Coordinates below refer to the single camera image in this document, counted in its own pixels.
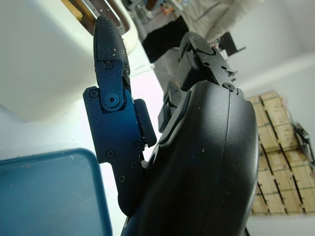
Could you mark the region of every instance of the person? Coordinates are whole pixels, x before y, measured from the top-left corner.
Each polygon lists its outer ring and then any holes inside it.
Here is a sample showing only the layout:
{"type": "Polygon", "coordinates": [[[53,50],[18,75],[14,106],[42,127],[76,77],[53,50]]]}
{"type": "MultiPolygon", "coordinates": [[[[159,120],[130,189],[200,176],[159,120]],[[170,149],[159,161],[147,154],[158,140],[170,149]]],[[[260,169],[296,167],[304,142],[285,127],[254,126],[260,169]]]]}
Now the person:
{"type": "Polygon", "coordinates": [[[263,1],[192,0],[175,21],[149,33],[142,46],[153,63],[167,50],[179,47],[188,31],[198,33],[212,44],[263,1]]]}

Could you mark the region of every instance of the wooden crate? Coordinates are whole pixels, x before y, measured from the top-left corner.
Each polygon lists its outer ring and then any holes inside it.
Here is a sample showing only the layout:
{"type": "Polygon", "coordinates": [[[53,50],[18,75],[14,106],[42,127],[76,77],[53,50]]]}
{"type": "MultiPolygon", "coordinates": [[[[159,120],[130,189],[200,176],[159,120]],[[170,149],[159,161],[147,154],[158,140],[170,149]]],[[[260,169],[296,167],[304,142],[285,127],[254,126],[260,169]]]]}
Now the wooden crate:
{"type": "Polygon", "coordinates": [[[264,195],[271,214],[285,214],[284,205],[279,193],[264,195]]]}
{"type": "Polygon", "coordinates": [[[253,104],[253,107],[254,107],[255,114],[256,114],[257,126],[261,127],[261,126],[269,124],[270,121],[267,117],[267,114],[265,112],[265,109],[264,109],[262,103],[253,104]]]}
{"type": "Polygon", "coordinates": [[[290,124],[290,120],[279,97],[264,100],[264,107],[273,126],[290,124]]]}
{"type": "Polygon", "coordinates": [[[288,214],[303,213],[303,205],[296,190],[281,191],[281,196],[288,214]]]}
{"type": "Polygon", "coordinates": [[[276,171],[274,177],[280,191],[296,189],[290,169],[276,171]]]}
{"type": "Polygon", "coordinates": [[[265,201],[261,195],[256,195],[254,197],[254,202],[252,204],[253,214],[268,214],[268,208],[265,201]]]}
{"type": "Polygon", "coordinates": [[[314,174],[306,156],[300,150],[285,152],[299,189],[315,187],[314,174]]]}
{"type": "Polygon", "coordinates": [[[266,152],[280,150],[275,132],[270,124],[258,128],[258,135],[266,152]]]}
{"type": "Polygon", "coordinates": [[[252,96],[247,98],[246,100],[248,100],[249,102],[251,102],[253,105],[256,103],[261,103],[260,98],[258,95],[252,96]]]}
{"type": "Polygon", "coordinates": [[[267,158],[273,172],[289,169],[289,165],[281,151],[268,152],[267,158]]]}
{"type": "Polygon", "coordinates": [[[266,101],[268,99],[279,97],[279,94],[276,91],[270,91],[267,93],[264,93],[260,96],[261,100],[266,101]]]}
{"type": "Polygon", "coordinates": [[[303,201],[303,206],[305,208],[306,213],[314,213],[315,212],[315,189],[301,189],[300,194],[303,201]]]}
{"type": "Polygon", "coordinates": [[[267,158],[264,154],[259,156],[259,165],[258,165],[258,171],[267,171],[270,170],[267,158]]]}
{"type": "Polygon", "coordinates": [[[267,153],[271,170],[280,191],[293,190],[295,188],[292,172],[281,151],[267,153]]]}
{"type": "Polygon", "coordinates": [[[294,130],[291,124],[274,126],[274,129],[284,150],[298,148],[294,130]]]}

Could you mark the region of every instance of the bolt head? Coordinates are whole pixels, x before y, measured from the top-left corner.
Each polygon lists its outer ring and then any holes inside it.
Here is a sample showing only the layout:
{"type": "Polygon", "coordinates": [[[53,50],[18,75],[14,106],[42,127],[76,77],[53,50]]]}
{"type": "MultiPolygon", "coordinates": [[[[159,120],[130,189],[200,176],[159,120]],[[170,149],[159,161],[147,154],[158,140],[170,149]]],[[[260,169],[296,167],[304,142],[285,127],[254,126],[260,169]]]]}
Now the bolt head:
{"type": "Polygon", "coordinates": [[[114,156],[115,156],[114,150],[112,150],[112,149],[107,150],[106,156],[107,156],[107,158],[109,158],[109,159],[114,158],[114,156]]]}
{"type": "Polygon", "coordinates": [[[131,162],[130,167],[135,169],[135,168],[137,168],[137,165],[138,165],[137,162],[133,161],[133,162],[131,162]]]}
{"type": "Polygon", "coordinates": [[[118,181],[119,181],[120,183],[123,183],[125,180],[126,180],[126,177],[125,177],[125,176],[119,176],[119,177],[118,177],[118,181]]]}
{"type": "Polygon", "coordinates": [[[134,142],[133,144],[133,148],[136,150],[136,151],[140,151],[143,149],[143,144],[139,141],[137,142],[134,142]]]}
{"type": "Polygon", "coordinates": [[[89,92],[89,95],[91,98],[96,98],[98,96],[98,91],[96,89],[93,89],[89,92]]]}

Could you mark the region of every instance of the white surface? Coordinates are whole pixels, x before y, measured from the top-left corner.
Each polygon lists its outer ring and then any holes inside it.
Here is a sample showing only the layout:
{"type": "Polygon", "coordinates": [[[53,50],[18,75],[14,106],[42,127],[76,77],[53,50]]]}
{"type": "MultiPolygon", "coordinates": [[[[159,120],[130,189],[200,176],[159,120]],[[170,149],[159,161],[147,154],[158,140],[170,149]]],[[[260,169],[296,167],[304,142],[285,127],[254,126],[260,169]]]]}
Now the white surface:
{"type": "MultiPolygon", "coordinates": [[[[134,23],[123,35],[137,43],[134,23]]],[[[93,37],[60,0],[0,1],[0,104],[28,120],[41,119],[95,84],[93,37]]]]}
{"type": "Polygon", "coordinates": [[[314,236],[314,216],[250,217],[251,236],[314,236]]]}
{"type": "Polygon", "coordinates": [[[304,52],[304,44],[282,0],[266,0],[231,30],[237,46],[245,50],[231,56],[228,64],[236,74],[235,84],[246,83],[304,52]]]}
{"type": "MultiPolygon", "coordinates": [[[[140,42],[129,55],[129,63],[133,98],[145,100],[157,139],[159,139],[158,113],[163,104],[163,91],[140,42]]],[[[96,80],[95,74],[91,75],[91,80],[96,80]]],[[[66,108],[46,119],[34,122],[25,122],[0,106],[0,159],[71,148],[86,148],[95,152],[82,99],[68,103],[66,108]]],[[[148,158],[151,152],[152,148],[146,150],[145,157],[148,158]]],[[[119,236],[125,216],[118,206],[117,189],[110,165],[102,164],[101,170],[113,235],[119,236]]]]}

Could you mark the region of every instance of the white wall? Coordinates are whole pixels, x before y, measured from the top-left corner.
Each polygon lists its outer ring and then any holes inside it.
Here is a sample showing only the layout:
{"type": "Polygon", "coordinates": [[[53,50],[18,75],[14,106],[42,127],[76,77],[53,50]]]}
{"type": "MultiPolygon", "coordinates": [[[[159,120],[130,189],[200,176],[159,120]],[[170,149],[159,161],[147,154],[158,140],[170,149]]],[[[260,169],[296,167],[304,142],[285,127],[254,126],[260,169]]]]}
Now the white wall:
{"type": "Polygon", "coordinates": [[[283,0],[307,50],[315,49],[315,0],[283,0]]]}
{"type": "Polygon", "coordinates": [[[247,48],[228,60],[236,75],[236,85],[257,73],[304,52],[292,18],[282,0],[265,0],[231,30],[238,48],[247,48]]]}

